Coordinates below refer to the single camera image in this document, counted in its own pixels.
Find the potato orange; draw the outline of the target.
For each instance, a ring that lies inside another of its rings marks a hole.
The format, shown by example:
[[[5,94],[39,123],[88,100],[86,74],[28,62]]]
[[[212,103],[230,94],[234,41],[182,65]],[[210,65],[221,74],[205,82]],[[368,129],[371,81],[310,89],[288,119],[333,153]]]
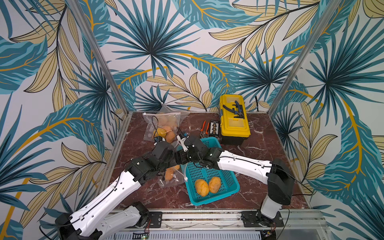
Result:
[[[170,131],[166,134],[166,142],[173,143],[176,138],[176,134],[174,131]]]

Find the clear dotted bag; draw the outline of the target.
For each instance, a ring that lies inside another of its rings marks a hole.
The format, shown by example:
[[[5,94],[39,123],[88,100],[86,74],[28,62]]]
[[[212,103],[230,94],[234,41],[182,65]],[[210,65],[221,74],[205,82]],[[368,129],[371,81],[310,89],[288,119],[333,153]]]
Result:
[[[176,134],[177,138],[177,126],[174,126],[173,123],[169,125],[168,120],[169,118],[167,117],[166,114],[149,114],[149,113],[143,113],[143,119],[144,121],[148,124],[145,135],[144,135],[144,140],[145,141],[150,141],[154,142],[154,131],[155,129],[162,128],[167,130],[167,132],[174,131]]]
[[[180,167],[181,168],[179,170],[174,170],[174,178],[171,181],[165,180],[166,172],[162,173],[158,180],[159,186],[161,188],[168,188],[185,184],[188,181],[188,177],[186,176],[185,168],[183,165],[180,165]]]

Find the teal plastic basket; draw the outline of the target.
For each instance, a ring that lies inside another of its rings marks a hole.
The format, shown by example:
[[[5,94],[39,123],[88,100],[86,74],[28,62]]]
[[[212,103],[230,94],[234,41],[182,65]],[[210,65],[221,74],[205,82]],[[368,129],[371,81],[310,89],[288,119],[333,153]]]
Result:
[[[187,191],[190,201],[195,206],[206,205],[215,201],[230,197],[240,190],[240,184],[232,171],[223,171],[215,169],[198,168],[194,163],[181,166],[182,172],[188,178],[186,182]],[[217,193],[209,193],[202,197],[196,192],[195,182],[198,179],[209,182],[213,177],[218,177],[221,180],[221,187]]]

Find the clear zipper bag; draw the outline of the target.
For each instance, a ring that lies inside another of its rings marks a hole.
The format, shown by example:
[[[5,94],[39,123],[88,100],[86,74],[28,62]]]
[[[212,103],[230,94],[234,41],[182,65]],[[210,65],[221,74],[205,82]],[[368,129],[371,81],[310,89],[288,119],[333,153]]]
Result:
[[[169,125],[173,123],[173,125],[177,127],[179,127],[183,120],[190,114],[188,111],[176,109],[176,107],[171,107],[166,104],[162,104],[162,107],[158,113],[166,114],[169,118]]]

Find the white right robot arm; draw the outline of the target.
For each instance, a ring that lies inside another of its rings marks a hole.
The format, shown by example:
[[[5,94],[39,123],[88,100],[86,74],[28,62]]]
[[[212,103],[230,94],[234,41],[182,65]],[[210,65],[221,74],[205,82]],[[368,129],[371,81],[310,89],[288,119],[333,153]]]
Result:
[[[178,135],[177,142],[182,147],[175,155],[177,165],[194,162],[202,168],[240,173],[267,185],[268,194],[260,208],[264,218],[273,220],[282,206],[291,204],[295,178],[284,161],[256,160],[222,148],[208,148],[193,136]]]

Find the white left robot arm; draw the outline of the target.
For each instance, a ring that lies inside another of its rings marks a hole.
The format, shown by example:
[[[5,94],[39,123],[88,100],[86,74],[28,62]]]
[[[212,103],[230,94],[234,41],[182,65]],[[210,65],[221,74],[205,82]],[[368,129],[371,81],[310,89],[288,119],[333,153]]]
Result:
[[[126,197],[147,181],[176,165],[176,149],[167,142],[132,159],[112,184],[91,202],[72,214],[61,214],[55,221],[61,240],[105,240],[127,227],[145,228],[150,222],[149,211],[136,202],[126,210],[111,215]]]

